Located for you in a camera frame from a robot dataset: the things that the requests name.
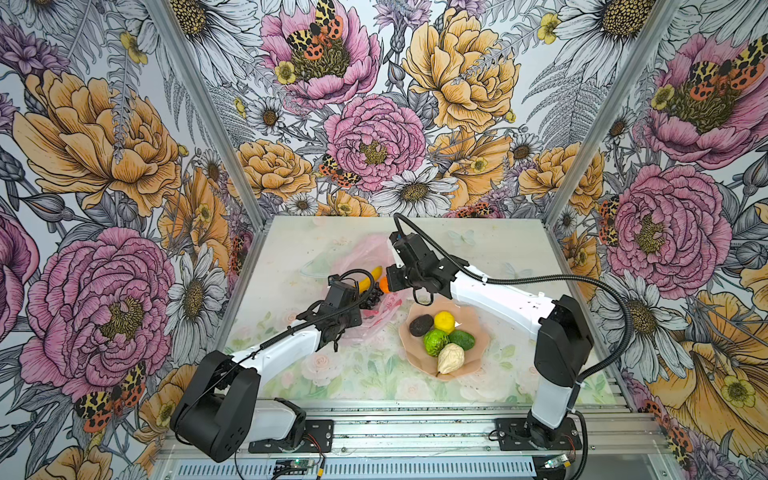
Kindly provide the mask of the yellow fake banana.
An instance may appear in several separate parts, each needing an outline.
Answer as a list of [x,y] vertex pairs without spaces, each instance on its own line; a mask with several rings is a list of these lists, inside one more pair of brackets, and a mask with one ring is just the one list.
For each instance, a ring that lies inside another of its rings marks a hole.
[[383,273],[383,267],[377,266],[373,270],[370,271],[369,275],[365,275],[364,278],[358,282],[358,288],[360,293],[364,293],[367,290],[371,288],[373,284],[375,284]]

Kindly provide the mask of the pink printed plastic bag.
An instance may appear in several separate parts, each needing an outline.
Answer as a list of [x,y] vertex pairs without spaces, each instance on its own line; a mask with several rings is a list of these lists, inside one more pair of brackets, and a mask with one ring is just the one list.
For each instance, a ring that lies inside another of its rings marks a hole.
[[[332,273],[342,274],[353,269],[364,269],[370,273],[375,267],[382,266],[381,279],[386,274],[386,268],[395,263],[390,248],[390,241],[386,234],[364,236],[356,244],[342,251],[332,264]],[[359,282],[364,276],[355,274],[353,280]],[[370,342],[388,326],[403,305],[405,294],[384,294],[379,288],[379,280],[371,286],[368,300],[360,306],[362,325],[348,329],[344,333],[341,339],[343,345]]]

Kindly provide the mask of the yellow fake lemon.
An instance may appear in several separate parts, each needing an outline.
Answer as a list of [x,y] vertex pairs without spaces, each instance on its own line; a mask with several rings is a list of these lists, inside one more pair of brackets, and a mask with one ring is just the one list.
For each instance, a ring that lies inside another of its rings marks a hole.
[[450,311],[440,311],[434,316],[434,328],[445,334],[451,334],[456,329],[456,320]]

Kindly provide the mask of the dark green fake avocado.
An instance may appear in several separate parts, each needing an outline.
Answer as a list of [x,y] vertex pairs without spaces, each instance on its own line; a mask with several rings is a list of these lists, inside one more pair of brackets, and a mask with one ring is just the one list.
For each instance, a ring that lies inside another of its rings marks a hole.
[[463,330],[454,330],[448,335],[448,339],[451,343],[458,345],[464,351],[468,351],[474,348],[476,345],[475,337]]

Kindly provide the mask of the pale fake garlic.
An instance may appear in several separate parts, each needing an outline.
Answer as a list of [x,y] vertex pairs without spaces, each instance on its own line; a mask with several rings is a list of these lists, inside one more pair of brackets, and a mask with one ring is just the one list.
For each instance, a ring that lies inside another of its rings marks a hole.
[[465,350],[458,344],[449,343],[439,352],[436,375],[449,375],[463,367]]

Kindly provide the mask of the orange fake orange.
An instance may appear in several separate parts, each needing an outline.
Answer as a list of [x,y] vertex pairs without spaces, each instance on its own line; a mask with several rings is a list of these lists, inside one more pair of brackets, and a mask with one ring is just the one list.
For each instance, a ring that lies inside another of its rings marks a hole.
[[389,293],[390,293],[389,284],[388,284],[388,279],[387,279],[387,277],[386,277],[386,276],[382,277],[382,278],[379,280],[379,282],[378,282],[378,285],[379,285],[379,288],[380,288],[380,290],[381,290],[381,291],[382,291],[384,294],[389,294]]

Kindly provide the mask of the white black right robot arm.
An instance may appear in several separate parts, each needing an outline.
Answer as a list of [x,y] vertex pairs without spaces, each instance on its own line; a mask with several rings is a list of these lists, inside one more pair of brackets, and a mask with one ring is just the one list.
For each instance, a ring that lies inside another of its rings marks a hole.
[[578,302],[551,299],[491,282],[467,261],[440,258],[416,233],[389,236],[395,264],[386,269],[391,291],[426,291],[459,305],[476,307],[512,324],[535,340],[533,365],[539,375],[533,405],[516,437],[538,449],[551,448],[568,432],[565,420],[582,384],[580,374],[594,340]]

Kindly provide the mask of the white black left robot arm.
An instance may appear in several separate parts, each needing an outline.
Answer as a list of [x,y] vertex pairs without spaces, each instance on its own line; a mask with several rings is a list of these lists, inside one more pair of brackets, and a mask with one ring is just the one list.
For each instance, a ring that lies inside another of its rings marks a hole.
[[285,399],[260,399],[260,387],[360,326],[361,305],[370,294],[333,275],[326,297],[299,313],[285,331],[231,355],[207,354],[172,414],[171,431],[217,463],[242,445],[301,448],[308,441],[306,412]]

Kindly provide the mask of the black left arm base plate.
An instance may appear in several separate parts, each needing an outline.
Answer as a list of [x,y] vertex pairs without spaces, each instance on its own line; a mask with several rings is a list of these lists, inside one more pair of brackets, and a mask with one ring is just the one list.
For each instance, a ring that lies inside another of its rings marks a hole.
[[268,439],[248,444],[252,454],[330,453],[333,445],[335,422],[330,419],[310,419],[293,427],[279,440]]

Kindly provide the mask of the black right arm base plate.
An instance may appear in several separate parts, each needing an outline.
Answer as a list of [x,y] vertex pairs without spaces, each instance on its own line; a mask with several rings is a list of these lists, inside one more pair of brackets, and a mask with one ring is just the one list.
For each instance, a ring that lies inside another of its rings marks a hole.
[[527,417],[497,418],[493,432],[493,438],[502,451],[577,451],[582,448],[577,425],[570,417],[566,417],[555,429]]

